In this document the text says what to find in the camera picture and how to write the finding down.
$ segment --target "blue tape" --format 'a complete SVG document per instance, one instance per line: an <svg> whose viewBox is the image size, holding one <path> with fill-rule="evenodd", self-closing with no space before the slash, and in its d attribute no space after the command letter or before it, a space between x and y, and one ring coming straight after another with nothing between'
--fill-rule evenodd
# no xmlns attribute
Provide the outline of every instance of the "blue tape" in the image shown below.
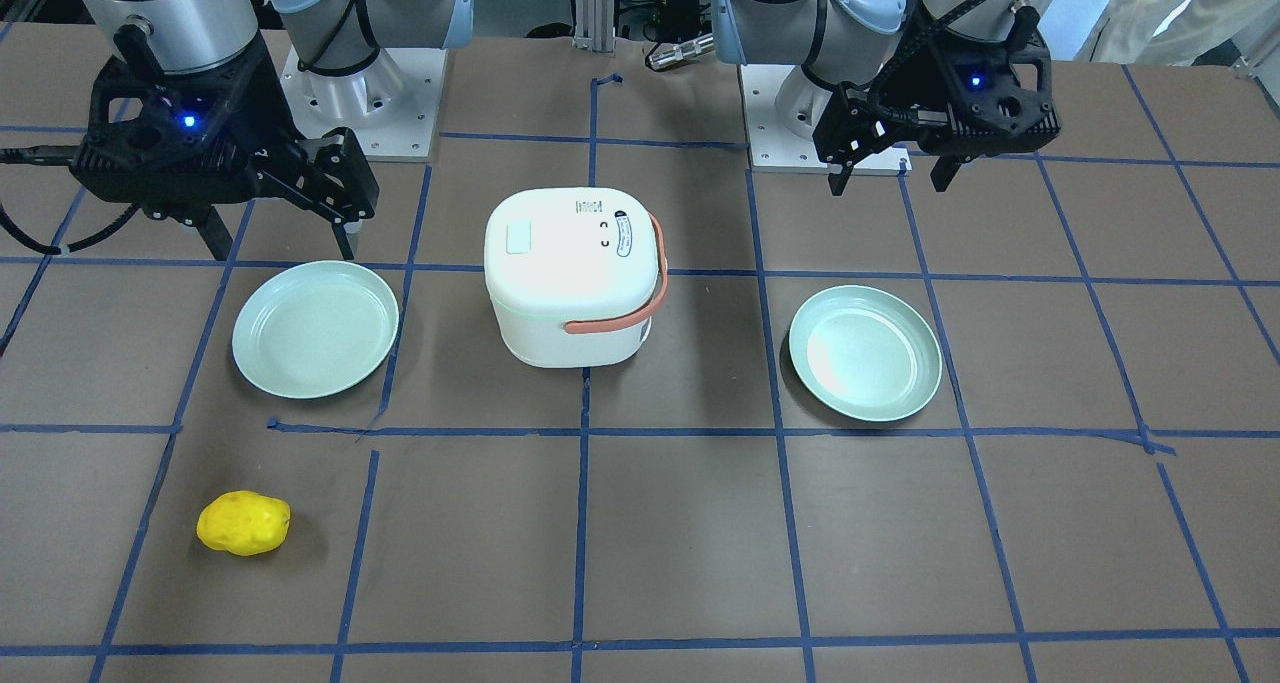
<svg viewBox="0 0 1280 683"><path fill-rule="evenodd" d="M0 423L4 434L109 434L109 436L168 436L179 425Z"/></svg>
<svg viewBox="0 0 1280 683"><path fill-rule="evenodd" d="M582 679L582 637L586 619L586 498L590 460L591 370L582 370L582 414L580 420L577 459L577 528L573 537L573 654L570 661L571 683Z"/></svg>
<svg viewBox="0 0 1280 683"><path fill-rule="evenodd" d="M982 457L978 454L978 443L974 440L969 423L969 413L964 405L964 395L960 390L960 379L956 375L955 359L951 356L951 342L950 338L947 338L946 324L942 322L942 308L938 304L938 295L937 292L934 292L933 281L929 279L929 263L928 258L924 256L924 240L920 237L920 228L915 220L915 208L911 205L910 191L906 188L905 171L899 174L897 187L899 192L901 192L902 203L906 208L906 223L911 229L911 240L915 244L915 256L920 263L920 272L924 274L924 290L929 297L929 308L933 310L933 320L938 329L938 347L941 347L942 357L946 359L947 376L951 379L951 390L955 393L956 413L960 417L961 427L964 427L965 445L969 449L969 463L973 466L974 478L978 482L978 492L982 498L983 513L987 515L987 530L991 533L991 542L996 550L996 561L1000 564L1000 577L1005 583L1005 596L1009 599L1009 611L1014 620L1014 629L1019 636L1018 647L1023 654L1023 666L1027 669L1028 682L1037 683L1036 664L1032 660L1032 650L1023 636L1027 632L1027 627L1023 624L1023 611L1018 605L1018 592L1014 588L1014 577L1009 569L1009 556L1005 555L1005 542L1000 537L1000 524L996 521L996 509L991 500L991 490L987 486L987 475L983 472Z"/></svg>
<svg viewBox="0 0 1280 683"><path fill-rule="evenodd" d="M412 270L431 270L431 272L484 272L484 265L467 263L412 263Z"/></svg>
<svg viewBox="0 0 1280 683"><path fill-rule="evenodd" d="M444 130L440 133L443 139L475 139L475 141L527 141L527 142L573 142L573 145L585 145L585 142L591 142L591 139L584 139L581 136L525 136L524 133L460 133Z"/></svg>
<svg viewBox="0 0 1280 683"><path fill-rule="evenodd" d="M1230 651L1231 663L1235 664L1235 671L1240 677L1240 683L1249 683L1249 674L1244 670L1244 661L1240 659L1240 651L1235 646L1235 637L1231 629L1226 625L1226 615L1222 613L1222 605L1217 600L1217 592L1213 591L1213 582L1208 578L1208 568L1204 567L1204 559L1199 555L1199 549L1196 546L1196 538L1192 536L1192 528L1187 523L1187 515L1183 514L1183 506L1178 501L1178 492L1174 492L1174 482L1169 478L1169 469L1165 469L1165 463L1157 463L1156 469L1160 469L1160 481L1165 483L1165 492L1169 495L1169 505L1174 509L1174 518L1178 519L1178 528L1183 532L1183 540L1187 541L1187 547L1192 554L1192 560L1196 561L1196 572L1201 577L1201 583L1204 586L1204 595L1208 597L1208 605L1213 609L1213 618L1217 619L1219 633L1226 641L1226 648Z"/></svg>
<svg viewBox="0 0 1280 683"><path fill-rule="evenodd" d="M128 105L122 106L122 110L128 107ZM223 276L218 283L218 290L214 292L214 301L209 306L209 315L205 318L205 329L200 334L200 342L196 345L196 354L191 361L191 368L187 370L187 380L183 382L182 395L178 396L178 407L174 409L173 414L173 427L182 427L182 417L187 412L187 404L191 402L192 388L196 384L196 373L200 372L200 365L205 358L205 352L209 349L209 340L214 333L214 322L218 318L218 311L221 308L223 297L227 294L227 284L229 283L233 272L233 265L236 256L239 255L239 247L244 240L244 232L248 229L250 219L253 216L253 201L248 201L247 208L244 208L244 215L241 219L239 229L236 233L236 238L232 242L232 249L227 256L227 263L223 269ZM160 487L164 485L164 480L169 473L169 463L173 460L173 451L175 443L178 440L178 434L169 434L169 440L165 441L164 453L160 455L160 464L156 468L155 478L151 482L151 492L147 492L146 505L142 506L142 518L138 522L137 533L133 537L133 547L129 550L128 561L124 564L124 573L120 576L120 586L115 592L115 601L111 605L111 614L108 616L106 628L102 631L102 641L99 646L97 656L93 659L93 668L90 671L90 683L99 683L102 678L102 668L106 665L106 656L109 655L113 641L115 640L115 628L120 623L120 615L124 613L124 601L129 596L129 587L133 585L133 573L137 570L138 556L142 555L142 542L146 541L147 531L151 526L151 514L155 512L156 501L160 499Z"/></svg>
<svg viewBox="0 0 1280 683"><path fill-rule="evenodd" d="M1280 168L1280 162L1243 162L1243 160L1179 160L1190 168Z"/></svg>
<svg viewBox="0 0 1280 683"><path fill-rule="evenodd" d="M572 437L579 436L581 428L357 428L348 425L307 425L284 423L279 418L270 418L266 425L271 431L280 434L364 434L364 436L397 436L397 437ZM1152 446L1156 451L1165 451L1169 455L1178 455L1171 446L1144 440L1138 432L1121 431L1120 428L1053 428L1053 427L988 427L988 428L781 428L786 437L964 437L965 432L974 436L1055 436L1055 437L1107 437L1120 443L1133 443L1138 446ZM776 436L777 428L608 428L590 427L586 434L590 436L612 437L767 437ZM1211 432L1178 432L1178 431L1152 431L1166 437L1280 437L1280 432L1271 431L1211 431Z"/></svg>
<svg viewBox="0 0 1280 683"><path fill-rule="evenodd" d="M1260 440L1280 437L1280 431L1222 431L1221 428L1188 428L1188 431L1152 428L1151 432L1165 437L1260 437Z"/></svg>
<svg viewBox="0 0 1280 683"><path fill-rule="evenodd" d="M387 413L387 409L392 402L392 384L396 381L396 368L399 363L399 347L404 338L404 322L408 317L408 294L413 287L413 262L417 260L417 246L422 237L422 221L426 217L426 203L431 193L431 168L422 171L422 182L417 188L417 214L413 217L413 232L410 238L408 256L404 260L404 280L401 288L401 304L399 304L399 324L396 327L396 340L392 342L392 350L387 356L387 373L383 377L383 395L378 404L378 413L374 420L365 428L371 428L372 425Z"/></svg>
<svg viewBox="0 0 1280 683"><path fill-rule="evenodd" d="M115 656L311 656L333 655L333 643L175 643L115 645L108 651Z"/></svg>
<svg viewBox="0 0 1280 683"><path fill-rule="evenodd" d="M51 246L59 246L63 240L72 219L84 200L86 192L88 191L84 191L83 187L79 187L76 192L76 197L73 197L72 203L67 210L67 215L63 217L63 223L59 224ZM9 349L9 342L13 342L13 338L18 334L18 324L22 324L23 315L27 315L27 308L29 308L31 301L36 297L36 288L38 288L40 283L45 279L45 270L49 269L51 257L52 256L45 255L40 260L40 263L36 265L36 274L32 274L31 281L27 283L27 290L23 292L22 297L18 299L18 306L13 311L13 317L9 318L9 326L5 326L4 335L0 336L0 356L4 356L4 350Z"/></svg>
<svg viewBox="0 0 1280 683"><path fill-rule="evenodd" d="M0 256L0 265L32 265L40 263L40 256ZM50 265L137 265L137 267L174 267L174 269L218 269L221 262L218 260L186 260L186 258L51 258ZM297 260L237 260L233 269L292 269L301 265ZM431 270L431 272L484 272L484 265L479 263L388 263L366 262L361 263L371 270ZM753 278L755 270L748 269L671 269L672 276L719 276L719 278ZM765 270L765 278L867 278L867 279L901 279L901 281L923 281L922 272L901 272L901 270ZM1023 283L1105 283L1115 287L1251 287L1251 288L1280 288L1280 281L1267 281L1267 279L1230 279L1212 278L1106 278L1106 276L1037 276L1036 274L1004 274L1004 272L929 272L933 281L1023 281Z"/></svg>
<svg viewBox="0 0 1280 683"><path fill-rule="evenodd" d="M595 157L596 157L596 148L599 147L598 132L599 132L599 118L600 118L599 115L600 100L599 95L596 95L596 90L599 90L600 86L604 86L605 83L611 83L614 81L621 83L622 75L612 73L605 78L591 78L591 128L590 128L591 134L588 139L589 150L588 150L588 164L586 164L586 185L590 187L595 187Z"/></svg>
<svg viewBox="0 0 1280 683"><path fill-rule="evenodd" d="M639 638L628 641L599 641L594 651L719 651L742 648L800 648L805 640L797 637L774 638Z"/></svg>
<svg viewBox="0 0 1280 683"><path fill-rule="evenodd" d="M1280 628L1229 628L1231 638L1280 638ZM1196 641L1222 638L1221 628L1151 628L1110 631L1044 631L1019 633L928 633L908 636L817 636L814 648L881 648L928 646L988 646L1027 641L1029 643L1075 643L1103 641ZM799 637L771 638L630 638L614 641L401 641L347 643L346 655L403 654L543 654L585 651L714 651L800 648ZM114 645L111 657L127 656L284 656L333 655L337 643L178 643L178 645ZM0 646L0 657L88 657L97 646Z"/></svg>
<svg viewBox="0 0 1280 683"><path fill-rule="evenodd" d="M351 551L351 572L347 574L347 595L342 602L342 622L338 624L338 646L333 654L333 669L329 682L342 680L342 664L346 657L347 636L351 632L351 616L356 610L356 588L360 585L360 568L365 560L365 538L369 535L369 517L374 506L374 487L378 483L378 450L369 451L369 473L365 478L365 498L360 504L360 524L356 528L356 545Z"/></svg>
<svg viewBox="0 0 1280 683"><path fill-rule="evenodd" d="M568 641L462 641L462 642L393 642L347 643L347 655L397 654L557 654L568 652Z"/></svg>
<svg viewBox="0 0 1280 683"><path fill-rule="evenodd" d="M778 478L782 486L782 513L787 524L787 549L791 555L791 582L796 595L796 615L800 624L800 643L804 654L806 683L815 683L817 666L813 660L813 632L809 629L809 597L805 593L804 569L800 564L800 537L796 532L795 500L791 495L791 466L787 459L787 439L782 423L782 396L778 386L778 365L773 349L773 326L769 317L768 281L764 276L764 244L760 237L760 217L755 206L755 178L751 169L746 177L746 203L751 215L751 246L755 253L755 283L760 297L760 320L764 326L764 358L768 361L769 402L773 405L773 437L778 449Z"/></svg>
<svg viewBox="0 0 1280 683"><path fill-rule="evenodd" d="M84 133L87 129L86 127L23 127L20 123L0 127L0 132L4 133Z"/></svg>
<svg viewBox="0 0 1280 683"><path fill-rule="evenodd" d="M1234 265L1231 265L1230 256L1226 255L1226 247L1222 246L1222 242L1217 237L1217 233L1213 232L1213 224L1208 221L1208 215L1204 214L1204 206L1201 205L1199 197L1192 188L1192 183L1187 179L1187 171L1183 171L1178 156L1174 155L1172 146L1169 145L1169 139L1166 139L1165 132L1161 130L1160 123L1156 122L1156 115L1151 111L1151 106L1147 105L1147 98L1144 98L1142 91L1138 90L1138 81L1134 81L1133 73L1129 72L1128 65L1121 65L1120 68L1121 72L1124 72L1124 77L1126 78L1126 81L1129 81L1129 87L1130 90L1133 90L1133 95L1138 97L1138 104L1142 105L1143 113L1147 114L1147 122L1151 122L1152 130L1156 130L1156 137L1158 137L1160 145L1165 147L1165 153L1169 153L1169 160L1171 164L1174 164L1174 171L1178 171L1178 178L1180 182L1183 182L1183 188L1185 188L1187 191L1187 197L1189 197L1192 205L1196 206L1196 212L1199 215L1201 223L1204 224L1204 232L1208 233L1210 239L1213 242L1215 249L1217 249L1217 255L1222 260L1222 263L1226 265L1226 272L1230 274L1233 281L1240 281L1239 274L1235 272L1235 267ZM1242 299L1244 299L1245 308L1249 310L1249 315L1252 315L1253 317L1253 322L1257 324L1258 333L1262 333L1262 340L1266 342L1267 348L1271 350L1271 358L1276 361L1276 365L1280 365L1280 349L1276 348L1276 342L1274 340L1274 338L1271 338L1271 333L1267 331L1266 324L1262 322L1262 317L1261 315L1258 315L1258 310L1256 308L1256 306L1253 306L1253 299L1251 299L1249 292L1245 290L1244 287L1239 287L1239 292Z"/></svg>
<svg viewBox="0 0 1280 683"><path fill-rule="evenodd" d="M364 436L402 437L576 437L580 428L357 428L353 425L284 423L279 418L266 422L269 431L280 434L364 434Z"/></svg>
<svg viewBox="0 0 1280 683"><path fill-rule="evenodd" d="M88 657L97 646L0 646L0 657Z"/></svg>
<svg viewBox="0 0 1280 683"><path fill-rule="evenodd" d="M1280 628L1231 628L1235 638L1280 638Z"/></svg>
<svg viewBox="0 0 1280 683"><path fill-rule="evenodd" d="M1071 247L1071 255L1075 256L1075 265L1080 269L1080 276L1089 278L1089 269L1084 265L1084 255L1080 253L1080 247L1075 242L1075 233L1071 232L1071 224L1066 221L1066 210L1062 208L1062 201L1057 197L1057 188L1053 187L1053 180L1048 174L1048 169L1044 165L1044 160L1039 159L1037 155L1036 165L1041 171L1041 177L1044 180L1044 187L1048 191L1048 197L1053 203L1053 210L1057 212L1059 221L1062 224L1062 232L1066 233L1066 242ZM1133 409L1133 418L1138 423L1138 431L1146 437L1147 422L1142 418L1142 411L1138 405L1138 395L1133 390L1133 381L1129 379L1129 370L1125 368L1124 358L1120 356L1120 345L1116 344L1116 338L1111 333L1111 324L1107 322L1107 315L1102 311L1102 299L1098 297L1098 292L1093 288L1093 283L1084 280L1084 288L1088 290L1089 301L1093 301L1093 311L1098 315L1098 324L1102 326L1102 335L1106 336L1107 347L1111 349L1111 357L1115 358L1116 370L1120 372L1120 382L1124 384L1125 396L1129 399L1129 408ZM1148 454L1153 454L1155 446L1146 446Z"/></svg>
<svg viewBox="0 0 1280 683"><path fill-rule="evenodd" d="M596 139L599 145L634 145L641 147L710 147L723 150L746 150L751 147L745 142L732 141L649 141L649 139Z"/></svg>
<svg viewBox="0 0 1280 683"><path fill-rule="evenodd" d="M744 269L668 269L672 276L731 276L731 278L754 278L755 270Z"/></svg>

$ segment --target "label on rice cooker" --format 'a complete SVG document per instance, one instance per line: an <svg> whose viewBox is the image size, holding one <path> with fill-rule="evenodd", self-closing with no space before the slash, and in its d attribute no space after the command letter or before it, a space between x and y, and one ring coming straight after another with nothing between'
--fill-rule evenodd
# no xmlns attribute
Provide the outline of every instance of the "label on rice cooker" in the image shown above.
<svg viewBox="0 0 1280 683"><path fill-rule="evenodd" d="M631 217L618 210L613 219L618 224L618 258L626 258L631 255Z"/></svg>

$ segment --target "metal mounting plate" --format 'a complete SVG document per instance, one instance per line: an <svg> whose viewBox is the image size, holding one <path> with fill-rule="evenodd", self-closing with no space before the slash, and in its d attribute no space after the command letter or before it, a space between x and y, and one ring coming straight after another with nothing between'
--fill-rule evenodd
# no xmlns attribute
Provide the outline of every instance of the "metal mounting plate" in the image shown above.
<svg viewBox="0 0 1280 683"><path fill-rule="evenodd" d="M316 114L310 105L307 86L298 73L297 50L289 49L280 84L284 87L284 98L289 101L293 123L302 130L302 136L320 137L334 127L348 127L356 130L360 147L369 160L428 162L439 122L448 51L388 49L387 52L399 65L407 81L413 82L410 86L413 92L412 100L376 110L357 122L334 122L332 118Z"/></svg>
<svg viewBox="0 0 1280 683"><path fill-rule="evenodd" d="M773 109L782 81L795 65L740 65L739 81L742 86L742 113L746 118L746 137L751 145L751 168L773 173L828 173L826 162L818 160L813 141L801 139L783 127ZM896 177L902 165L911 170L911 156L906 147L893 146L882 153L873 153L854 168L855 177Z"/></svg>

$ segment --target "white pants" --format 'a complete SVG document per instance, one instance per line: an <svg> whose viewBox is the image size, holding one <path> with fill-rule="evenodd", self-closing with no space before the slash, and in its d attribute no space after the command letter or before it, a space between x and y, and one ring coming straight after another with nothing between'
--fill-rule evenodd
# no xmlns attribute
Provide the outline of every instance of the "white pants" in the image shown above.
<svg viewBox="0 0 1280 683"><path fill-rule="evenodd" d="M1075 59L1166 65L1190 61L1234 36L1277 0L1192 0L1156 36L1160 23L1183 1L1111 0Z"/></svg>

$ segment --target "white rice cooker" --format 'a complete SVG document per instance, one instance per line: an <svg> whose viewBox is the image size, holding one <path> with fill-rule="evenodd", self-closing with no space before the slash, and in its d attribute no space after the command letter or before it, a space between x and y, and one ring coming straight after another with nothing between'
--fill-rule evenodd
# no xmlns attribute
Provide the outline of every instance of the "white rice cooker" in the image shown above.
<svg viewBox="0 0 1280 683"><path fill-rule="evenodd" d="M667 294L662 228L613 188L536 188L502 201L485 285L516 358L539 368L613 365L649 336Z"/></svg>

